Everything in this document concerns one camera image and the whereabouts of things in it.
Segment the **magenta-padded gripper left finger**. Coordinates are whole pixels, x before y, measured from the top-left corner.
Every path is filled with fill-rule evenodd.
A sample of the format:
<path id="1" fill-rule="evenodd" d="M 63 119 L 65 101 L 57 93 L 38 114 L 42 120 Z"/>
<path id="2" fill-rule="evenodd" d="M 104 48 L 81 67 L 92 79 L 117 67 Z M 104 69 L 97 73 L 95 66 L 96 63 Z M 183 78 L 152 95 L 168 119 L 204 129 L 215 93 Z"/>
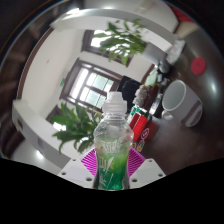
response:
<path id="1" fill-rule="evenodd" d="M 84 188 L 93 188 L 97 175 L 96 151 L 91 149 L 81 158 L 71 159 L 58 176 Z"/>

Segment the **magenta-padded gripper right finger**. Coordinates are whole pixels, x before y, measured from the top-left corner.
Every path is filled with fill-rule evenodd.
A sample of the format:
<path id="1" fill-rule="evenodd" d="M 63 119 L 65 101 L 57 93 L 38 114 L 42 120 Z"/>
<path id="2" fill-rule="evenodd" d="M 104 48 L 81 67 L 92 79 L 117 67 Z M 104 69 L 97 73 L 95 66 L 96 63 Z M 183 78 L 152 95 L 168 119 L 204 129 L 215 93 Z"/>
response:
<path id="1" fill-rule="evenodd" d="M 156 161 L 146 159 L 131 148 L 127 161 L 127 176 L 130 188 L 140 188 L 166 176 Z"/>

